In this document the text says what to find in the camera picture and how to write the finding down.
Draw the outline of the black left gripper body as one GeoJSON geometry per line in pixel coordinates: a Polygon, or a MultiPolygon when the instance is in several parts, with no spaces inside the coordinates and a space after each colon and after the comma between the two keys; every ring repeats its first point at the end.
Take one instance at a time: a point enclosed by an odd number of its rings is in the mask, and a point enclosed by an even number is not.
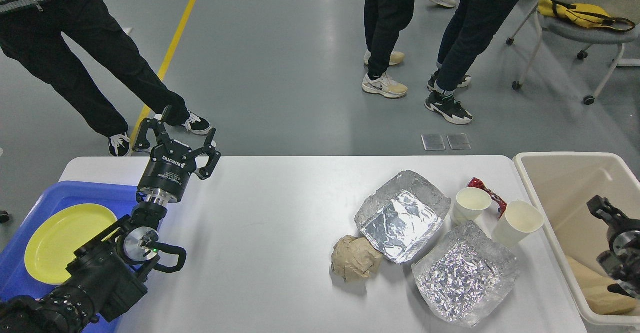
{"type": "Polygon", "coordinates": [[[197,165],[194,149],[178,140],[173,143],[171,148],[158,143],[151,149],[150,161],[137,185],[138,203],[151,202],[152,196],[162,196],[164,204],[182,201],[197,165]]]}

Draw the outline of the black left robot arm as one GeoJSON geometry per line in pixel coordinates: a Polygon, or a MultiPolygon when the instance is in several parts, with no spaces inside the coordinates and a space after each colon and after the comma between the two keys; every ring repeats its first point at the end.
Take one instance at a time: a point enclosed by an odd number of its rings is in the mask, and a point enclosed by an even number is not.
{"type": "Polygon", "coordinates": [[[135,151],[148,149],[150,160],[137,185],[136,206],[74,251],[70,274],[40,299],[19,295],[1,303],[3,333],[80,333],[100,319],[112,322],[148,292],[151,271],[180,272],[186,250],[160,242],[159,226],[170,203],[182,201],[192,175],[207,180],[221,153],[215,128],[194,149],[169,136],[162,114],[142,122],[135,151]]]}

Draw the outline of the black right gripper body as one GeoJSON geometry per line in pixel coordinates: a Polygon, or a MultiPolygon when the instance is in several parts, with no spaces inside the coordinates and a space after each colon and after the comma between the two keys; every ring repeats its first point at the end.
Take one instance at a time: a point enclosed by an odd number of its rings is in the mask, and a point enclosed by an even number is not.
{"type": "Polygon", "coordinates": [[[607,229],[608,250],[596,260],[610,278],[639,283],[639,230],[638,223],[616,223],[607,229]]]}

